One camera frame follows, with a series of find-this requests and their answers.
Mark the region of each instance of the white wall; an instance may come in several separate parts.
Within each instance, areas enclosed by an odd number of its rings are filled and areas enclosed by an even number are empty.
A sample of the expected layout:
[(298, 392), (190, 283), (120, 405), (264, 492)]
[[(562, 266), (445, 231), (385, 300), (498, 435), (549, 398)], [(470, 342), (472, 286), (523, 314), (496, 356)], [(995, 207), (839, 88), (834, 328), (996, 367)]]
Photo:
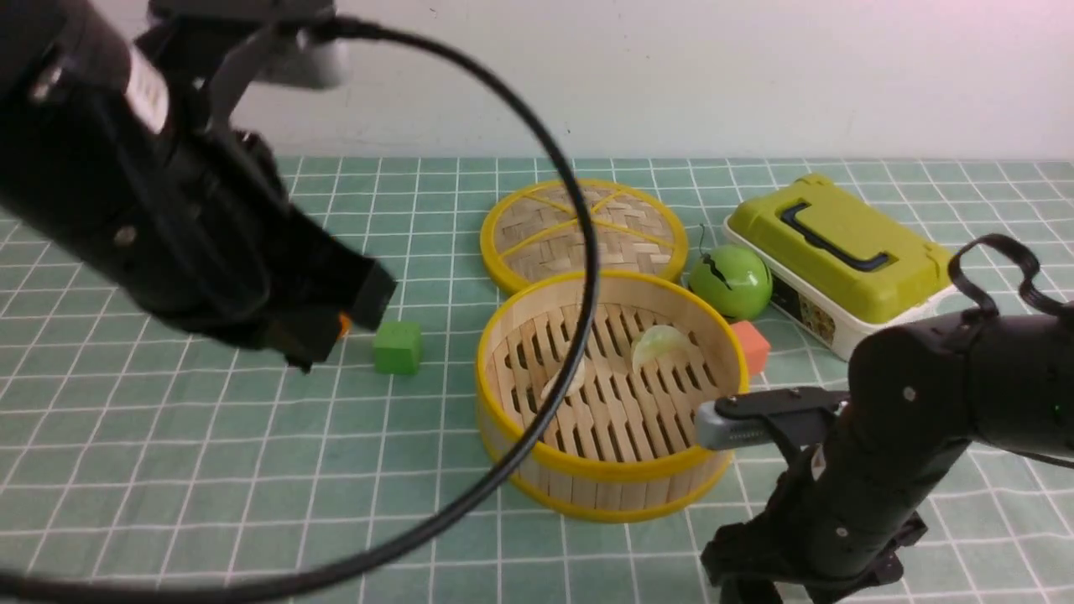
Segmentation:
[[(1072, 0), (337, 1), (477, 56), (576, 157), (1074, 157)], [(236, 121), (285, 152), (539, 154), (454, 68), (351, 59), (345, 88), (253, 89)]]

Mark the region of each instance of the table surface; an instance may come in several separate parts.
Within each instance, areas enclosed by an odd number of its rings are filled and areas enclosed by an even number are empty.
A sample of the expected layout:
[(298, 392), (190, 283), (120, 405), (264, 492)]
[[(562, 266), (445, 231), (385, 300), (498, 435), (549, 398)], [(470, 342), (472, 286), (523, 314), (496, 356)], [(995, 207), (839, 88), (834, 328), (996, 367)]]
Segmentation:
[[(367, 334), (349, 335), (308, 376), (274, 355), (186, 337), (30, 229), (0, 220), (4, 566), (149, 585), (308, 567), (395, 535), (489, 466), (475, 430), (474, 359), (504, 297), (487, 278), (477, 234), (497, 199), (554, 178), (551, 167), (338, 157), (280, 167), (299, 206), (401, 279), (389, 317), (421, 323), (420, 374), (374, 373)], [(1039, 286), (1074, 298), (1069, 162), (599, 159), (576, 168), (656, 195), (694, 245), (743, 199), (819, 172), (952, 247), (1013, 234), (1044, 263)], [(1004, 312), (1026, 312), (1017, 270), (981, 251), (966, 264)], [(781, 315), (756, 322), (773, 350), (755, 388), (845, 386), (845, 364)], [(741, 450), (703, 500), (628, 527), (564, 519), (508, 486), (436, 543), (303, 602), (714, 604), (699, 548), (719, 526), (756, 514), (783, 468), (772, 447)], [(1074, 472), (974, 446), (920, 513), (931, 530), (902, 553), (904, 580), (862, 600), (1074, 602)]]

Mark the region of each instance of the green lunch box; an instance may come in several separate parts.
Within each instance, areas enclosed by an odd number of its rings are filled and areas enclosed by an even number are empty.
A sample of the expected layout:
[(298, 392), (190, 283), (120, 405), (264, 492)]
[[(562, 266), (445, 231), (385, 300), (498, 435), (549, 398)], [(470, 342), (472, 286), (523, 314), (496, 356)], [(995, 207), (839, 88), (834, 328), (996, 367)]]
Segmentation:
[(954, 291), (950, 250), (821, 174), (741, 203), (724, 232), (771, 269), (772, 304), (843, 358)]

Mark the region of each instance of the orange part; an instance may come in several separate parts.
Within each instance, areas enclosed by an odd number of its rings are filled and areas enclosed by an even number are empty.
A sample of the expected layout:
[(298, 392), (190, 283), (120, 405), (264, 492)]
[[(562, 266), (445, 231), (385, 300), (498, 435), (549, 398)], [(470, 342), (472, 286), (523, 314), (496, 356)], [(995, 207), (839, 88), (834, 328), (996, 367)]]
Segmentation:
[(347, 335), (347, 332), (350, 331), (350, 317), (339, 313), (339, 337), (336, 340), (343, 340)]
[(768, 353), (772, 349), (772, 345), (750, 321), (731, 323), (731, 331), (735, 332), (739, 339), (739, 345), (742, 346), (746, 371), (750, 372), (750, 375), (754, 376), (765, 371), (765, 363), (768, 362)]

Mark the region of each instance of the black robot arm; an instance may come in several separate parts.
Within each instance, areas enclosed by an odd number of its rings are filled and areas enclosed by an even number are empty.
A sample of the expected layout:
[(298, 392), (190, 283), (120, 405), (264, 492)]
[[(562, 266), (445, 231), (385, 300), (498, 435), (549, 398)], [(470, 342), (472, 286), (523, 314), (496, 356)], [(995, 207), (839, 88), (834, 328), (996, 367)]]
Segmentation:
[[(1019, 294), (1041, 314), (1001, 316), (966, 278), (961, 258), (977, 245), (1021, 268)], [(973, 442), (1071, 466), (1043, 456), (1074, 452), (1074, 305), (1040, 292), (1039, 271), (1020, 243), (981, 238), (948, 267), (976, 306), (863, 340), (848, 392), (777, 390), (711, 405), (725, 429), (768, 432), (788, 463), (764, 512), (722, 527), (705, 548), (722, 604), (778, 604), (773, 583), (831, 604), (899, 580), (897, 550), (927, 530), (918, 505)]]
[(396, 284), (292, 206), (230, 118), (333, 3), (150, 6), (130, 44), (86, 0), (0, 1), (0, 205), (174, 328), (308, 371)]

